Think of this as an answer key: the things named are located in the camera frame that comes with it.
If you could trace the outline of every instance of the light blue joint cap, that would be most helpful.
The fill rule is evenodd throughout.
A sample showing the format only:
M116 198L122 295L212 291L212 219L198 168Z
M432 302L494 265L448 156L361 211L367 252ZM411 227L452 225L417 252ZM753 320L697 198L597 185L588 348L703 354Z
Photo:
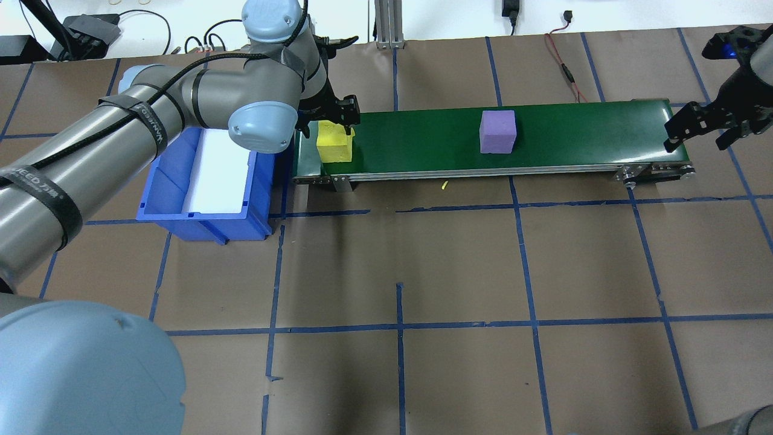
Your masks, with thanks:
M152 65L137 65L127 69L124 72L124 76L118 81L118 92L123 92L130 88L131 83L135 81L135 78L137 78L143 70L160 65L160 63L153 63Z
M280 43L292 35L301 19L298 0L247 0L242 21L247 36L260 43ZM302 33L308 29L308 20Z
M279 101L259 101L238 108L228 119L228 135L250 151L276 154L290 145L298 111Z
M185 387L145 318L74 300L0 317L0 433L179 435Z

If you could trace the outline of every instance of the purple block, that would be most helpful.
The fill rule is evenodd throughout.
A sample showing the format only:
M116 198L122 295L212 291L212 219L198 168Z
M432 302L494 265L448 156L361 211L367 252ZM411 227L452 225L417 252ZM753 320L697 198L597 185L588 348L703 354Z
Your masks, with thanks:
M480 128L481 154L510 154L517 135L515 111L483 111Z

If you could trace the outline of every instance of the yellow block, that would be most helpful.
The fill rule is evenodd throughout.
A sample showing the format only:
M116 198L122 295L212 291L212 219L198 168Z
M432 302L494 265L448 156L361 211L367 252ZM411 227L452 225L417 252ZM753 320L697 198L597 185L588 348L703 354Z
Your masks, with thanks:
M323 163L343 163L352 161L352 134L347 135L343 125L330 121L318 123L317 150Z

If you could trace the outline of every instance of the conveyor belt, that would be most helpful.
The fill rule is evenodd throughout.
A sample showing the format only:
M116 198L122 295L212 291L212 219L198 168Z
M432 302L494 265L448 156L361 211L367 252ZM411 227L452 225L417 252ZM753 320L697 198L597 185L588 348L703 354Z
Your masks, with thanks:
M482 111L516 111L512 154L481 154ZM405 180L455 176L616 171L631 163L645 173L690 163L684 147L663 149L671 117L667 100L546 104L364 113L355 127L351 163L320 163L316 126L298 137L297 183Z

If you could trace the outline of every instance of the cable strap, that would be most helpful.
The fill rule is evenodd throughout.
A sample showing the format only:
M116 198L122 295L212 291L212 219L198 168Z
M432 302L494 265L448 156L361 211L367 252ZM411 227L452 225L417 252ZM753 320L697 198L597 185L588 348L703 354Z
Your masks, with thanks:
M78 206L61 187L32 166L10 166L0 169L4 178L43 203L62 225L61 251L83 228L83 216Z
M166 128L161 123L153 108L145 101L130 97L129 95L112 95L110 97L100 98L101 105L114 106L130 112L136 119L142 121L148 128L155 140L155 156L158 157L166 149L169 137L166 135Z

